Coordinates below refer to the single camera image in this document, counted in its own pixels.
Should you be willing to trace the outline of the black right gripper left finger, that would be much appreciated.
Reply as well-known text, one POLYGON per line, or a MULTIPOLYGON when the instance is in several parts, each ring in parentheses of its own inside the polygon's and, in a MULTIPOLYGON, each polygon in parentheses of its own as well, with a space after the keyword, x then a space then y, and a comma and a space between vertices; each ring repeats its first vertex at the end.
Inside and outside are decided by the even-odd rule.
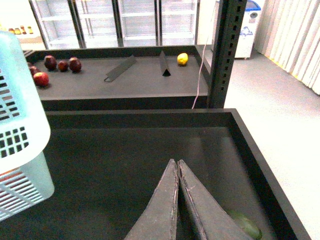
POLYGON ((145 210, 126 240, 175 240, 177 238, 179 176, 170 159, 145 210))

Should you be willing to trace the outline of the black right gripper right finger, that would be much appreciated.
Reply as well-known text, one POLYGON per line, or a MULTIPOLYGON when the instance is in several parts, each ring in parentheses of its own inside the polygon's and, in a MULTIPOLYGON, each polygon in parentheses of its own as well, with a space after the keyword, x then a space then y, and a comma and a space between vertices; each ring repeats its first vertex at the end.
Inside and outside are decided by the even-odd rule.
POLYGON ((179 187, 197 240, 250 240, 219 205, 189 166, 181 159, 177 163, 179 187))

